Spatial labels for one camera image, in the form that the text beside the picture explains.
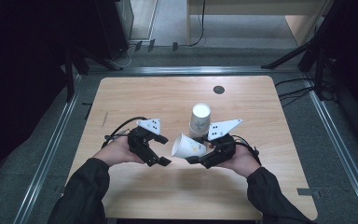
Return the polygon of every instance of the black jacket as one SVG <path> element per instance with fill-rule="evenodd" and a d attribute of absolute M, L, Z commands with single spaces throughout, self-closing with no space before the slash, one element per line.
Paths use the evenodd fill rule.
<path fill-rule="evenodd" d="M 88 159 L 70 178 L 48 223 L 105 223 L 102 199 L 109 188 L 109 166 Z M 283 195 L 278 180 L 261 167 L 248 176 L 248 200 L 263 213 L 264 224 L 314 223 Z"/>

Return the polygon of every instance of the human hand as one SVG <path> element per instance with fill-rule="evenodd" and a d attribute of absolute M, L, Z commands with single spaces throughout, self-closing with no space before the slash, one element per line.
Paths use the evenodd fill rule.
<path fill-rule="evenodd" d="M 252 153 L 246 147 L 236 145 L 235 150 L 236 152 L 231 160 L 224 161 L 216 167 L 233 170 L 238 175 L 242 175 L 246 178 L 260 168 L 260 164 L 258 164 L 252 156 Z"/>
<path fill-rule="evenodd" d="M 106 147 L 98 151 L 93 158 L 104 161 L 109 167 L 122 162 L 144 162 L 134 153 L 130 152 L 127 136 L 120 136 Z"/>

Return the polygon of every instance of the robotic hand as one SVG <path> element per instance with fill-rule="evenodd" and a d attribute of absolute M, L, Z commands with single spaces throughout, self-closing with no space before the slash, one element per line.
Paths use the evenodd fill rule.
<path fill-rule="evenodd" d="M 125 134 L 126 131 L 117 133 L 117 131 L 124 127 L 126 124 L 136 119 L 141 119 L 137 121 L 138 127 L 130 130 L 128 134 Z M 171 163 L 170 160 L 164 157 L 159 157 L 150 148 L 148 143 L 152 139 L 163 145 L 168 142 L 166 137 L 160 135 L 159 119 L 146 119 L 144 117 L 129 119 L 121 124 L 111 135 L 107 135 L 105 137 L 106 142 L 103 143 L 103 147 L 105 147 L 109 141 L 115 140 L 122 135 L 128 136 L 130 151 L 136 154 L 148 166 L 152 166 L 154 164 L 167 166 Z"/>
<path fill-rule="evenodd" d="M 242 122 L 241 119 L 228 120 L 223 122 L 212 123 L 208 135 L 204 135 L 201 138 L 194 138 L 194 140 L 204 143 L 209 142 L 214 145 L 213 152 L 203 157 L 187 157 L 186 160 L 190 164 L 200 163 L 205 168 L 209 169 L 215 165 L 218 165 L 224 161 L 229 161 L 235 154 L 236 145 L 246 147 L 254 156 L 256 161 L 261 165 L 260 159 L 258 158 L 257 149 L 253 149 L 249 144 L 241 137 L 236 135 L 229 135 L 228 132 L 235 128 Z M 233 136 L 238 137 L 241 141 L 237 142 Z"/>

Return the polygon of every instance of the upright paper cup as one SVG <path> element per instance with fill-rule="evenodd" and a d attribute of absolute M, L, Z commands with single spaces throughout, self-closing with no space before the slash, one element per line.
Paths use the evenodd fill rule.
<path fill-rule="evenodd" d="M 191 124 L 188 124 L 188 133 L 189 133 L 189 136 L 191 137 L 191 138 L 197 138 L 197 137 L 202 137 L 203 135 L 207 135 L 208 134 L 208 132 L 209 132 L 209 129 L 206 131 L 206 132 L 204 132 L 204 133 L 199 133 L 199 132 L 196 132 L 196 131 L 194 131 L 192 128 L 191 128 Z"/>
<path fill-rule="evenodd" d="M 206 146 L 185 136 L 179 134 L 173 143 L 172 156 L 178 158 L 187 158 L 192 156 L 201 157 L 206 154 Z"/>
<path fill-rule="evenodd" d="M 190 120 L 190 128 L 196 133 L 205 133 L 211 124 L 211 108 L 206 104 L 193 106 L 193 113 Z"/>

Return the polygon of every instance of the tipped paper cup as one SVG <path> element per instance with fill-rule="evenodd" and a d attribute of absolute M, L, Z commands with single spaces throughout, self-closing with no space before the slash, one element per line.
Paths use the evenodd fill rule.
<path fill-rule="evenodd" d="M 176 138 L 172 147 L 172 156 L 182 159 L 192 156 L 201 157 L 205 155 L 205 153 L 205 145 L 200 144 L 182 133 Z"/>

